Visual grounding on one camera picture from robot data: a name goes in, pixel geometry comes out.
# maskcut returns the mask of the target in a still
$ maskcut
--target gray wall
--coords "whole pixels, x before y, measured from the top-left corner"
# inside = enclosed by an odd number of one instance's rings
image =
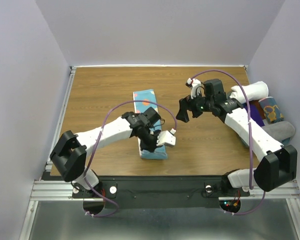
[[[0,240],[18,239],[69,77],[34,0],[0,0]]]
[[[36,0],[72,66],[248,64],[284,0]]]
[[[256,51],[248,76],[265,81],[285,118],[296,128],[292,144],[298,150],[300,186],[300,0],[286,0]]]

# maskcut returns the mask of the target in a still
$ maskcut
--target metal floor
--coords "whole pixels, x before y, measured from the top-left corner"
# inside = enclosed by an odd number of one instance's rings
[[[242,200],[242,211],[259,199]],[[123,209],[109,218],[85,216],[80,201],[41,201],[31,240],[297,240],[285,199],[231,216],[214,208]]]

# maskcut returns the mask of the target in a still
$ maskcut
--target rolled white towel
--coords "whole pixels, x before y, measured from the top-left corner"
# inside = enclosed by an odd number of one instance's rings
[[[231,90],[233,92],[230,94],[229,98],[237,99],[242,104],[246,102],[245,96],[242,93],[241,88],[239,86],[233,86]],[[243,90],[246,96],[248,97],[249,102],[252,100],[264,99],[269,95],[268,86],[263,81],[257,81],[248,86],[243,86]]]

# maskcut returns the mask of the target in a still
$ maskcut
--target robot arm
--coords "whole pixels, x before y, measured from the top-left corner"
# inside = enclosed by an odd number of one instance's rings
[[[242,104],[235,98],[227,99],[221,80],[212,79],[203,82],[205,96],[198,92],[201,82],[188,79],[186,84],[191,94],[179,100],[178,120],[188,122],[187,111],[193,118],[203,112],[212,112],[223,123],[232,128],[249,145],[248,114]],[[252,185],[259,186],[266,192],[296,178],[297,150],[292,146],[284,147],[268,135],[253,119],[252,128],[253,152],[260,164],[254,169]],[[233,188],[249,186],[249,169],[236,170],[227,175]]]
[[[97,149],[103,148],[119,140],[138,137],[141,150],[154,152],[161,146],[173,147],[176,144],[175,130],[151,131],[154,124],[161,119],[160,115],[149,107],[144,113],[126,112],[103,128]],[[50,154],[65,182],[75,181],[89,190],[84,179],[86,158],[89,157],[96,144],[101,127],[73,134],[70,130],[63,133]],[[99,183],[97,174],[91,169],[86,173],[89,183],[95,187]]]

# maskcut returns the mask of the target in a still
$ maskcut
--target wooden table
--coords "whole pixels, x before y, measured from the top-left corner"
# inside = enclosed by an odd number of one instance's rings
[[[67,104],[61,133],[84,132],[101,126],[107,112],[114,106],[132,100],[134,91],[154,89],[157,102],[175,115],[179,99],[190,94],[185,86],[189,77],[207,67],[87,67],[77,68]],[[248,78],[243,67],[219,68],[234,75],[243,85]],[[236,83],[228,76],[209,72],[198,77],[202,82],[220,79],[226,92]],[[133,104],[116,109],[109,117],[113,121],[123,113],[134,111]],[[159,114],[166,123],[163,130],[174,126],[163,109]],[[235,169],[249,168],[249,150],[238,135],[211,113],[203,113],[190,122],[178,121],[176,146],[166,148],[168,159],[145,160],[139,156],[137,139],[130,138],[99,149],[91,168],[103,176],[165,176],[222,175]],[[258,160],[254,157],[254,166]],[[52,176],[59,175],[53,166]]]

